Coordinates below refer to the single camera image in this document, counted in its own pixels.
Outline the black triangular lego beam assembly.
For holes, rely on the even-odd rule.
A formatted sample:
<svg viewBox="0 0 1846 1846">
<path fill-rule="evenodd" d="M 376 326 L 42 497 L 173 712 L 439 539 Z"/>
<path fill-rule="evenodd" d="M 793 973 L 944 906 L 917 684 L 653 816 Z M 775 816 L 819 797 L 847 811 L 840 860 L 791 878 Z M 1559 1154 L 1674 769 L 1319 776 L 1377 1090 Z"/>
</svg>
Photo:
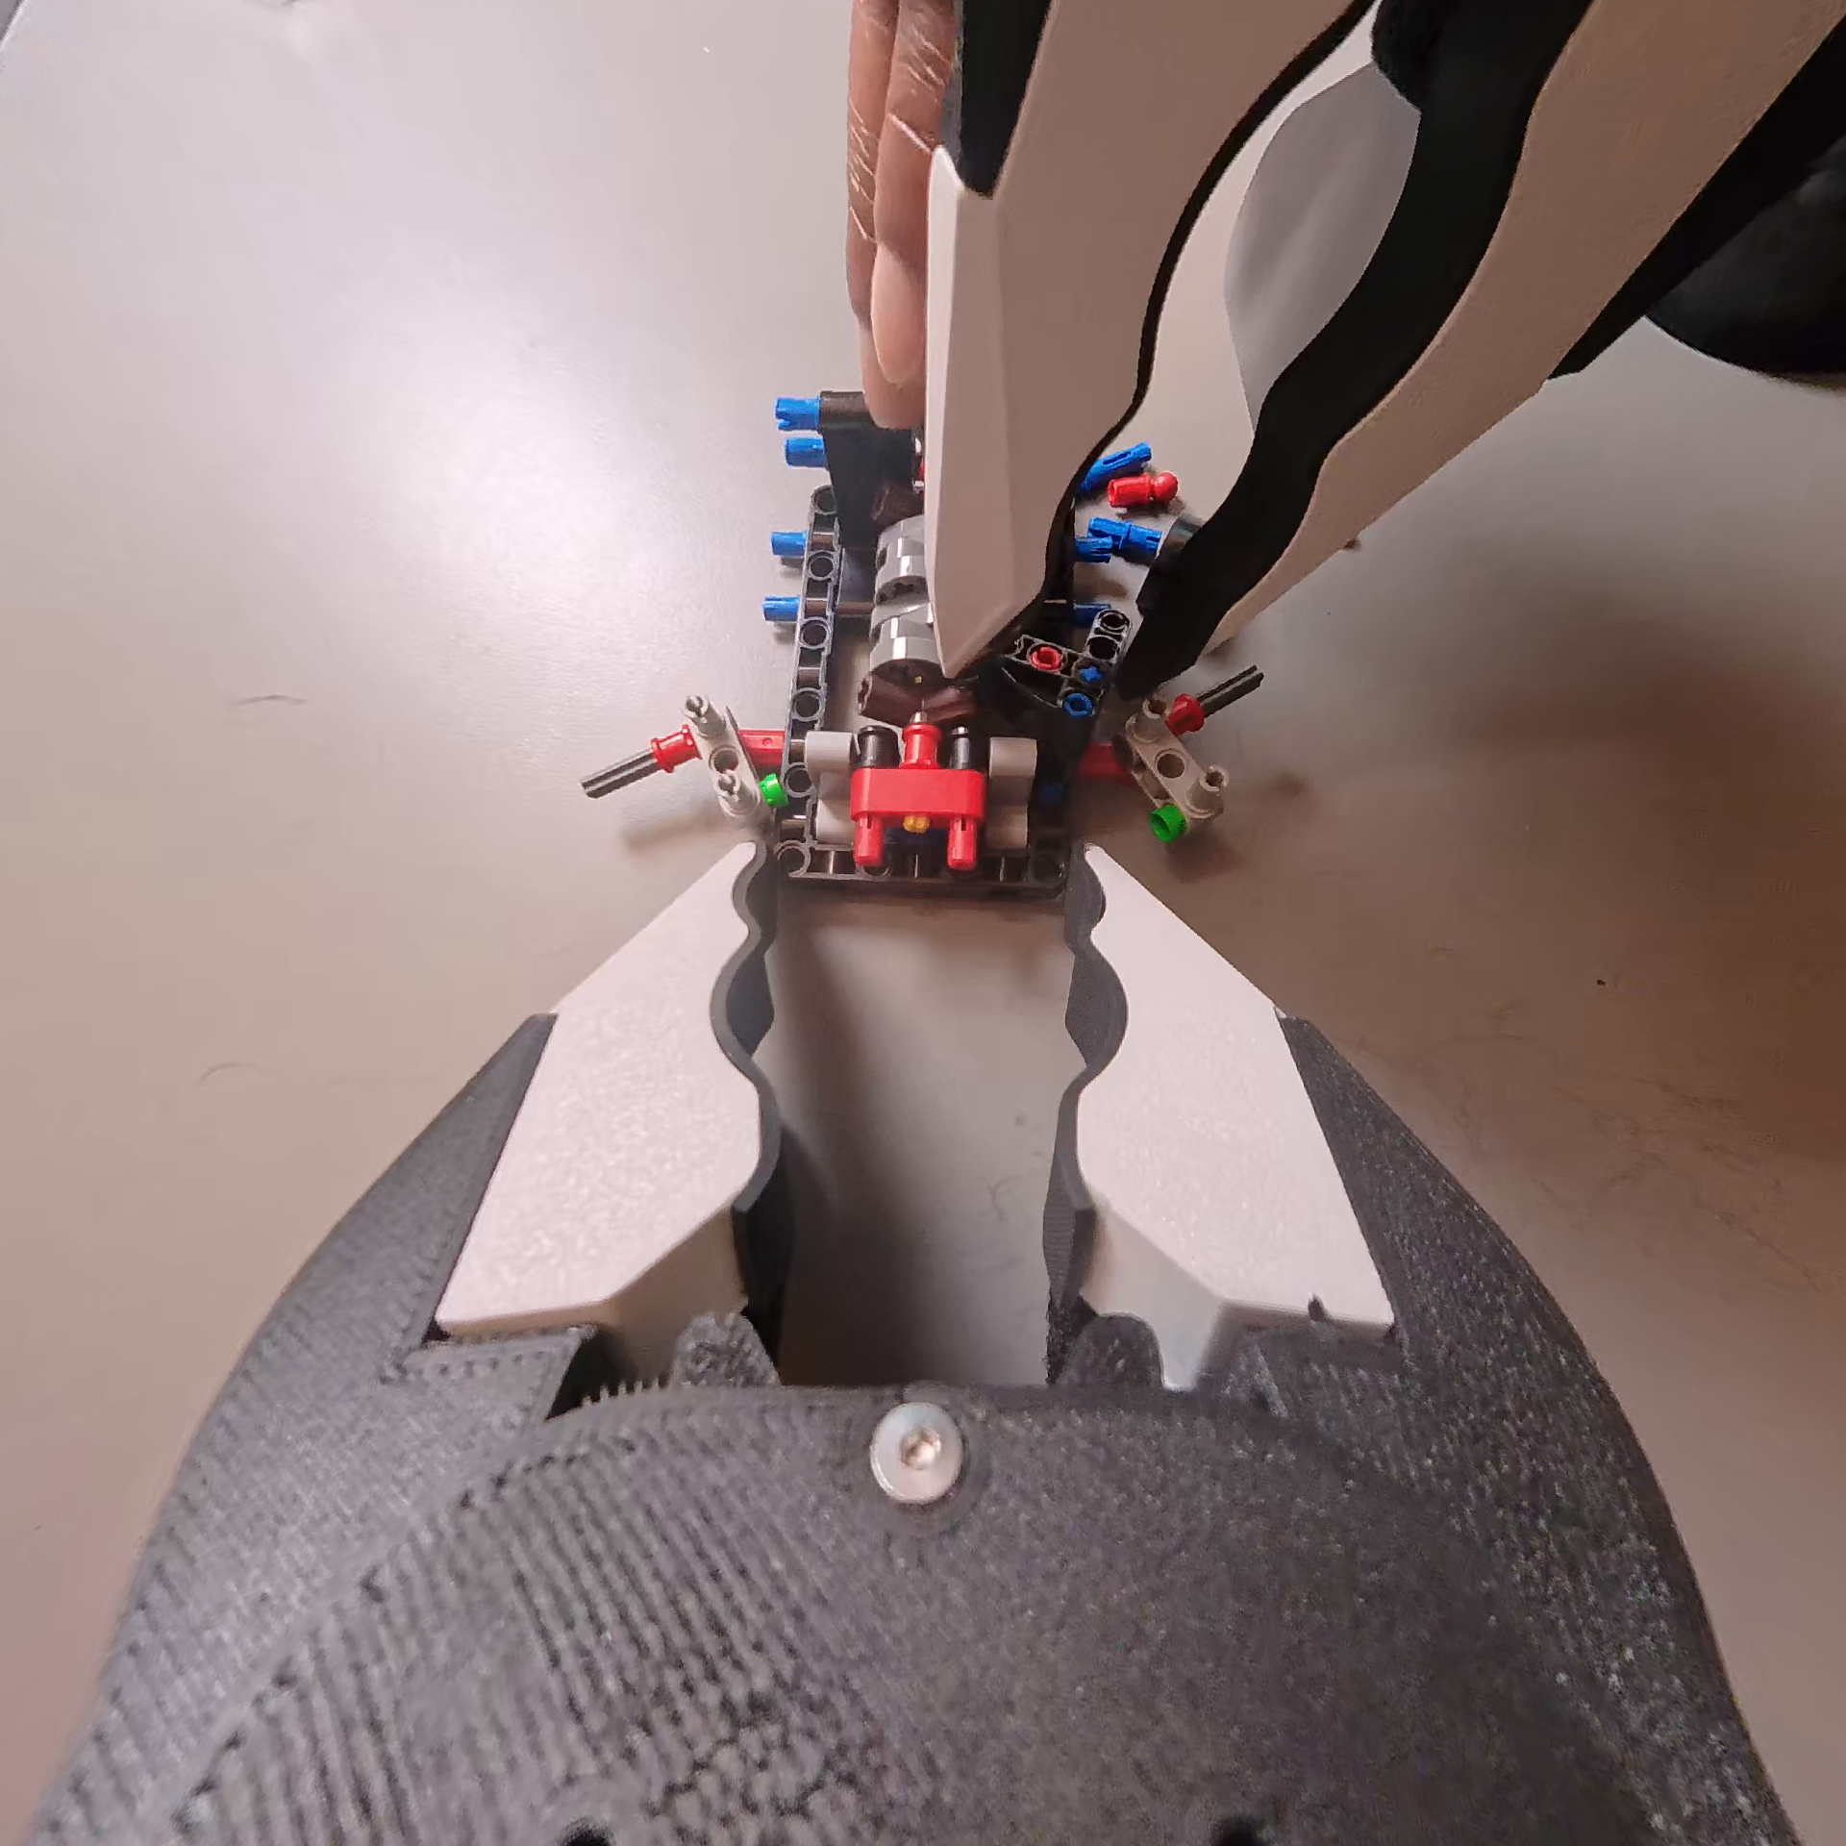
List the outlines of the black triangular lego beam assembly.
<svg viewBox="0 0 1846 1846">
<path fill-rule="evenodd" d="M 987 700 L 1010 732 L 1047 747 L 1088 736 L 1117 678 L 1131 622 L 1113 605 L 1056 598 L 987 663 Z"/>
</svg>

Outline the lego chassis assembly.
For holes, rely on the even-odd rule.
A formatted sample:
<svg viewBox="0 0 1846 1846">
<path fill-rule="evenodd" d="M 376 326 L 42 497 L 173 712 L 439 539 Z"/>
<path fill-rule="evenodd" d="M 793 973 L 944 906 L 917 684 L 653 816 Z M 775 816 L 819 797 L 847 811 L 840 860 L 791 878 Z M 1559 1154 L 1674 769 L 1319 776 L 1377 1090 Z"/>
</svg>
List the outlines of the lego chassis assembly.
<svg viewBox="0 0 1846 1846">
<path fill-rule="evenodd" d="M 1191 739 L 1262 686 L 1258 669 L 1111 709 L 1129 622 L 1088 736 L 1056 747 L 1010 732 L 985 696 L 987 663 L 1043 602 L 1125 611 L 1082 598 L 1076 571 L 1131 562 L 1079 561 L 1085 525 L 1067 517 L 1047 592 L 992 652 L 951 675 L 925 571 L 921 434 L 879 426 L 856 391 L 777 398 L 775 426 L 791 467 L 823 473 L 804 524 L 770 534 L 773 558 L 796 570 L 796 592 L 765 600 L 765 619 L 791 636 L 782 725 L 744 727 L 724 705 L 687 696 L 674 729 L 587 776 L 587 797 L 697 766 L 723 814 L 761 832 L 793 884 L 987 894 L 1062 893 L 1069 805 L 1090 785 L 1141 796 L 1162 844 L 1223 814 L 1228 774 L 1200 761 Z M 1107 493 L 1079 491 L 1071 509 L 1093 502 L 1107 513 L 1090 519 L 1129 513 Z"/>
</svg>

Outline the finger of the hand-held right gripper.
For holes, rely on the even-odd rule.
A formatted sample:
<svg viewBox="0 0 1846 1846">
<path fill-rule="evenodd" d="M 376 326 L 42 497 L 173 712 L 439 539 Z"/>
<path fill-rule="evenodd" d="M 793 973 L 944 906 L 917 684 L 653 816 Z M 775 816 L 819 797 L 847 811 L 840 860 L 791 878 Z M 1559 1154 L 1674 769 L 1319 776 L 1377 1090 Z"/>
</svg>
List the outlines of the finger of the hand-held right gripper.
<svg viewBox="0 0 1846 1846">
<path fill-rule="evenodd" d="M 1815 107 L 1808 125 L 1796 118 Z M 1644 313 L 1842 127 L 1842 5 L 1454 5 L 1369 263 L 1230 493 L 1142 584 L 1135 696 L 1196 663 Z"/>
<path fill-rule="evenodd" d="M 957 5 L 929 173 L 926 584 L 947 673 L 1043 589 L 1147 389 L 1189 224 L 1366 5 Z"/>
</svg>

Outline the person's right hand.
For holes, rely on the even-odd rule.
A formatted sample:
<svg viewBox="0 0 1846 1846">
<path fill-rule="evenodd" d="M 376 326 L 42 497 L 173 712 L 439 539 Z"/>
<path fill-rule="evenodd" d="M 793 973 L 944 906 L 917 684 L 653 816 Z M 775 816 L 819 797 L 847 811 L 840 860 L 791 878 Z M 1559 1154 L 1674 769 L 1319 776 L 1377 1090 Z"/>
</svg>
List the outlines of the person's right hand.
<svg viewBox="0 0 1846 1846">
<path fill-rule="evenodd" d="M 861 394 L 885 429 L 925 416 L 929 184 L 954 2 L 855 2 L 845 39 L 845 300 Z"/>
</svg>

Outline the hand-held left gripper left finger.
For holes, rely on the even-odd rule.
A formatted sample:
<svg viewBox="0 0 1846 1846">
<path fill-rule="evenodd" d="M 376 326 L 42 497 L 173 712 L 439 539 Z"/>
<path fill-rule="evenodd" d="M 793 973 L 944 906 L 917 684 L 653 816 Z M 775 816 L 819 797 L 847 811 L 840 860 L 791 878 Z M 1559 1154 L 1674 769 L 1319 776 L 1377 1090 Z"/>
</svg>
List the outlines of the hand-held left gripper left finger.
<svg viewBox="0 0 1846 1846">
<path fill-rule="evenodd" d="M 777 876 L 737 844 L 556 1007 L 452 1265 L 447 1336 L 590 1326 L 659 1377 L 685 1326 L 777 1338 L 793 1255 L 770 1021 Z"/>
</svg>

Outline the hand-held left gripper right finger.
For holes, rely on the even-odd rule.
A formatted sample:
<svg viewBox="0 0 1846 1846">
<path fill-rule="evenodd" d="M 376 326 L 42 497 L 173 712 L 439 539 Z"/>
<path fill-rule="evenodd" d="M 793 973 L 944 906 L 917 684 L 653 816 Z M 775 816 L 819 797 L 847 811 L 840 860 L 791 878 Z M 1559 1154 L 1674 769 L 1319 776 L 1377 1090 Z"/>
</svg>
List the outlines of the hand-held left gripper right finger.
<svg viewBox="0 0 1846 1846">
<path fill-rule="evenodd" d="M 1382 1345 L 1393 1308 L 1285 1016 L 1099 845 L 1067 873 L 1066 1032 L 1045 1193 L 1045 1372 L 1141 1323 L 1153 1379 L 1222 1375 L 1244 1334 Z"/>
</svg>

